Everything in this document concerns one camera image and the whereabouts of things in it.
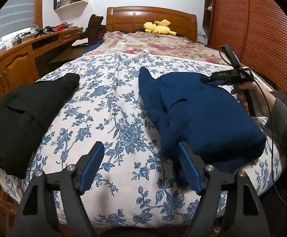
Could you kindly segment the person's right hand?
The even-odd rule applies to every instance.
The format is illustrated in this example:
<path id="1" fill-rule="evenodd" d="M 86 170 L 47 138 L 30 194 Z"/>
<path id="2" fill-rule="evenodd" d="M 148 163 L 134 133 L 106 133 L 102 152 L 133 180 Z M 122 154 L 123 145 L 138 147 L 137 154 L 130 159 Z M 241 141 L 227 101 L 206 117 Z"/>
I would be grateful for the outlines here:
<path id="1" fill-rule="evenodd" d="M 245 90 L 251 90 L 254 92 L 256 98 L 258 99 L 262 114 L 269 118 L 275 104 L 276 97 L 274 97 L 264 87 L 259 87 L 256 82 L 244 82 L 239 86 L 234 86 L 231 94 L 236 95 L 238 102 L 246 112 L 249 111 L 249 108 L 244 95 Z"/>

